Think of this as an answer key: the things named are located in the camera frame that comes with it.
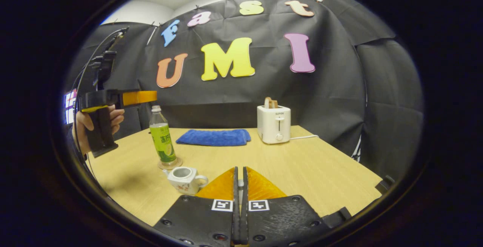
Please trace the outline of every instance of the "black cable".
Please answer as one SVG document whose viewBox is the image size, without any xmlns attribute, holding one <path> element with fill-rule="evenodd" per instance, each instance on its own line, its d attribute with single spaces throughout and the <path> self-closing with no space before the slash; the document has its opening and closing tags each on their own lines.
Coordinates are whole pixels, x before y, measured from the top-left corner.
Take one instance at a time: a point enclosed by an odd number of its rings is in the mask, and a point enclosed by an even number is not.
<svg viewBox="0 0 483 247">
<path fill-rule="evenodd" d="M 112 35 L 116 34 L 116 33 L 120 33 L 124 31 L 124 29 L 118 29 L 114 32 L 112 32 L 111 34 L 109 34 L 105 39 L 103 39 L 103 41 L 95 48 L 95 50 L 93 51 L 92 55 L 90 56 L 89 60 L 87 61 L 87 63 L 81 68 L 81 72 L 77 75 L 77 77 L 75 78 L 74 80 L 74 83 L 72 84 L 72 87 L 71 87 L 71 90 L 72 91 L 74 89 L 74 86 L 75 86 L 75 82 L 77 81 L 77 79 L 79 78 L 79 76 L 81 77 L 79 79 L 79 83 L 77 84 L 77 94 L 79 94 L 79 87 L 81 85 L 81 82 L 82 82 L 82 78 L 84 76 L 84 73 L 86 73 L 86 69 L 87 69 L 87 66 L 89 65 L 90 61 L 92 60 L 92 58 L 94 57 L 95 53 L 99 50 L 99 48 L 107 41 L 107 39 L 109 39 Z M 75 104 L 74 104 L 74 123 L 73 123 L 73 129 L 74 129 L 74 133 L 75 133 L 75 142 L 77 144 L 77 149 L 82 153 L 82 149 L 81 149 L 81 145 L 79 143 L 79 137 L 77 135 L 77 121 L 76 121 L 76 115 L 77 115 L 77 107 L 78 107 L 78 103 L 77 103 L 77 95 L 75 97 Z M 88 162 L 89 162 L 89 166 L 91 168 L 91 173 L 94 177 L 94 179 L 97 181 L 97 178 L 95 178 L 95 175 L 94 175 L 94 170 L 92 170 L 92 166 L 90 164 L 90 158 L 88 157 L 87 154 L 85 154 L 85 158 L 87 158 Z"/>
</svg>

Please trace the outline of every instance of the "table surface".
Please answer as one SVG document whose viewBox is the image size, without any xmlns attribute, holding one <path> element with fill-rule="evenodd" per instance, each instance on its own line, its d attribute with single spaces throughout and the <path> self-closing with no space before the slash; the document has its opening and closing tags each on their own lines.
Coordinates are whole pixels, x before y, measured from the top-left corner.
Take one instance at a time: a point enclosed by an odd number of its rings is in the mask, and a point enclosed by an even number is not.
<svg viewBox="0 0 483 247">
<path fill-rule="evenodd" d="M 170 128 L 171 139 L 176 141 L 188 130 Z M 286 195 L 302 195 L 321 217 L 344 206 L 354 215 L 381 196 L 375 188 L 381 181 L 378 175 L 317 137 L 265 144 L 256 128 L 247 130 L 252 141 L 245 146 L 173 146 L 183 166 L 197 168 L 209 180 L 235 166 L 242 179 L 243 166 L 248 166 Z M 292 137 L 308 135 L 312 134 L 300 126 L 291 127 Z M 120 206 L 154 226 L 181 194 L 157 166 L 149 129 L 116 143 L 119 148 L 98 158 L 89 154 L 94 175 Z"/>
</svg>

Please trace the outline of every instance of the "plastic bottle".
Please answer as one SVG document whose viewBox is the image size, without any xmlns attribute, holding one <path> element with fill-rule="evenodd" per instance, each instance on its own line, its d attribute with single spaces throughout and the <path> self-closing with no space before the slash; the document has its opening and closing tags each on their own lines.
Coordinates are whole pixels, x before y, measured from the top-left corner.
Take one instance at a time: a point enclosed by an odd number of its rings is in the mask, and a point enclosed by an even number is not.
<svg viewBox="0 0 483 247">
<path fill-rule="evenodd" d="M 160 106 L 152 106 L 152 115 L 149 121 L 149 129 L 151 130 L 152 141 L 156 148 L 156 152 L 161 160 L 158 167 L 161 169 L 171 170 L 181 166 L 183 161 L 176 157 L 174 153 L 171 135 L 169 134 L 168 121 L 161 114 Z"/>
</svg>

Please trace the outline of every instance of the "bottle cap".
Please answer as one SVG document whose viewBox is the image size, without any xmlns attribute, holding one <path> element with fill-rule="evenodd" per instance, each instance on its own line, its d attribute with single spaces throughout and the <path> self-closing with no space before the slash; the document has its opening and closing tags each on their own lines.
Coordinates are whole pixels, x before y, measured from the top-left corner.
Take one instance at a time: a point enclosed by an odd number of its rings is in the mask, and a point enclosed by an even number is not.
<svg viewBox="0 0 483 247">
<path fill-rule="evenodd" d="M 161 107 L 160 106 L 152 106 L 151 112 L 161 112 Z"/>
</svg>

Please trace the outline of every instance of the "black backdrop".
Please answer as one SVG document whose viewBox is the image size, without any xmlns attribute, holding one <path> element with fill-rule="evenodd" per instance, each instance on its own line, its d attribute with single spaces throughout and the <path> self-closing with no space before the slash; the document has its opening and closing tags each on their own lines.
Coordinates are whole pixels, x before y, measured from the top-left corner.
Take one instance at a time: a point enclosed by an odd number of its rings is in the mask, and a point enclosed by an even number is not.
<svg viewBox="0 0 483 247">
<path fill-rule="evenodd" d="M 258 0 L 264 12 L 242 15 L 239 4 L 225 0 L 182 14 L 157 28 L 139 23 L 105 24 L 87 39 L 72 62 L 71 84 L 97 44 L 116 29 L 130 26 L 118 52 L 107 88 L 157 90 L 171 127 L 256 127 L 256 106 L 270 96 L 292 109 L 292 125 L 301 125 L 351 155 L 362 136 L 360 161 L 379 176 L 397 179 L 411 163 L 422 128 L 421 85 L 412 60 L 395 33 L 354 0 L 298 0 L 313 17 L 303 17 L 284 3 Z M 210 21 L 188 27 L 195 14 L 211 11 Z M 176 38 L 164 47 L 161 32 L 180 20 Z M 309 36 L 313 73 L 293 73 L 286 33 Z M 208 43 L 227 51 L 240 37 L 252 39 L 251 77 L 203 81 Z M 180 80 L 173 87 L 156 84 L 157 63 L 187 53 Z M 174 60 L 167 76 L 174 72 Z M 148 127 L 150 106 L 126 109 L 116 139 Z"/>
</svg>

